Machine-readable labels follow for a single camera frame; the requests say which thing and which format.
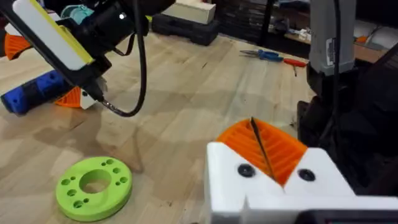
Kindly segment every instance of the green ring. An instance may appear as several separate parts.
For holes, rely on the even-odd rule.
[[[93,180],[105,180],[109,185],[91,194],[81,187]],[[129,200],[132,174],[121,161],[111,157],[94,157],[71,166],[57,184],[58,206],[69,218],[79,222],[93,222],[118,212]]]

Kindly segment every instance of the orange object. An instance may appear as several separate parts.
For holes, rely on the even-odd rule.
[[[256,119],[256,124],[275,181],[284,185],[307,150],[307,146],[263,121]],[[226,144],[265,174],[271,174],[249,119],[228,128],[216,141]]]
[[[23,37],[6,34],[4,39],[4,51],[9,60],[18,58],[24,50],[31,47],[31,44]]]
[[[301,62],[299,60],[290,59],[290,58],[285,58],[284,62],[288,65],[293,65],[293,66],[297,66],[300,68],[305,68],[307,66],[307,64],[304,62]]]
[[[365,36],[361,36],[361,37],[358,37],[358,38],[356,39],[356,41],[357,41],[358,43],[366,43],[367,40],[368,40],[368,37],[365,37]]]
[[[57,100],[55,104],[69,108],[80,108],[80,96],[81,96],[80,88],[74,87],[65,96]]]

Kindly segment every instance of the black wire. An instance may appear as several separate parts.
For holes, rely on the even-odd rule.
[[[336,39],[335,39],[335,77],[333,84],[333,112],[332,116],[335,120],[336,127],[336,151],[339,152],[338,146],[341,143],[341,129],[340,129],[340,109],[339,109],[339,82],[340,82],[340,48],[341,48],[341,12],[339,0],[334,0],[335,3],[335,17],[336,17]]]
[[[130,118],[136,115],[142,108],[145,95],[147,91],[147,62],[146,62],[146,54],[145,54],[145,43],[144,43],[144,34],[142,31],[142,16],[139,10],[139,3],[138,0],[133,0],[133,8],[134,8],[134,21],[136,23],[136,34],[138,39],[138,49],[139,49],[139,60],[141,65],[141,89],[139,92],[138,102],[136,107],[131,112],[124,112],[112,105],[107,100],[103,100],[101,103],[107,107],[109,110],[113,111],[114,113]]]
[[[113,47],[113,52],[117,53],[120,56],[128,56],[132,52],[132,47],[134,46],[134,39],[136,38],[136,34],[131,34],[129,38],[129,43],[127,45],[127,50],[126,53],[121,52],[121,50],[117,49],[116,47]]]

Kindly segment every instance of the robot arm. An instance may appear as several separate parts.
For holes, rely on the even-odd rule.
[[[72,19],[56,23],[36,0],[2,0],[0,11],[69,84],[79,86],[121,116],[134,116],[142,106],[146,89],[143,36],[149,28],[144,15],[161,12],[174,0],[82,0],[82,3],[94,13],[81,24]],[[105,53],[114,50],[129,35],[137,35],[143,91],[141,105],[131,113],[123,113],[104,99],[96,80],[112,66]]]

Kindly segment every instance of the wood grain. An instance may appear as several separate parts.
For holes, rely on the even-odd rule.
[[[101,105],[83,111],[46,104],[19,118],[0,108],[0,223],[76,223],[58,211],[55,185],[67,168],[93,156],[118,158],[134,176],[127,205],[98,223],[203,223],[206,144],[250,116],[295,134],[289,124],[296,104],[313,95],[305,69],[295,77],[290,65],[242,57],[240,50],[256,47],[227,37],[202,47],[150,34],[146,49],[148,92],[133,118]],[[108,56],[106,97],[131,109],[138,54]],[[15,62],[0,61],[7,74],[0,82],[46,72],[41,60],[30,50]]]

